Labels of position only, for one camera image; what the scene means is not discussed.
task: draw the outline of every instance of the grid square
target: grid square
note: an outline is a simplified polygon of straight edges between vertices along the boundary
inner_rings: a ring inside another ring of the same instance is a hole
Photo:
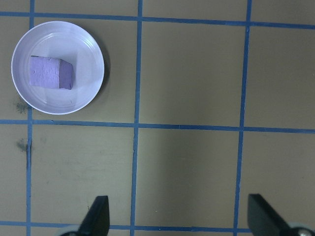
[[[251,29],[246,126],[315,128],[315,31]]]
[[[68,115],[47,115],[34,111],[34,119],[83,120],[106,122],[134,121],[134,92],[136,75],[136,22],[36,18],[35,24],[61,20],[77,24],[88,31],[99,44],[110,66],[100,92],[85,108]]]
[[[0,225],[0,235],[6,236],[25,236],[26,228],[22,226]]]
[[[136,16],[138,0],[40,0],[36,12]]]
[[[246,20],[247,0],[143,0],[143,16]]]
[[[128,225],[132,141],[132,128],[33,126],[32,221],[79,224],[108,195],[111,224]]]
[[[11,58],[20,38],[29,30],[25,17],[0,17],[0,119],[27,119],[27,104],[19,96],[11,76]]]
[[[244,29],[144,22],[140,121],[238,126]]]
[[[174,231],[136,231],[135,236],[232,236],[231,233],[214,232],[174,232]]]
[[[239,228],[247,228],[247,199],[261,194],[287,222],[312,226],[315,136],[244,133]]]
[[[1,0],[1,11],[29,12],[30,1],[25,0]]]
[[[237,132],[140,129],[138,139],[136,225],[233,226]]]
[[[27,126],[0,124],[0,220],[26,220]]]
[[[315,24],[313,0],[253,0],[252,21]]]

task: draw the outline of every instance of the purple block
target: purple block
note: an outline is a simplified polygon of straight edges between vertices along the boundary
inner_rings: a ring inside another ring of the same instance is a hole
[[[71,89],[72,70],[72,64],[62,59],[31,56],[30,85]]]

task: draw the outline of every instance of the dark stain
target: dark stain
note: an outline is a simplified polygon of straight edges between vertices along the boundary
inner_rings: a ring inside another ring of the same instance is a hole
[[[16,106],[16,110],[20,114],[26,114],[26,111],[28,110],[28,105],[23,99],[20,98],[19,102],[17,102],[15,106]]]
[[[26,152],[28,149],[28,144],[25,139],[20,139],[18,142],[16,142],[16,146],[21,152]]]

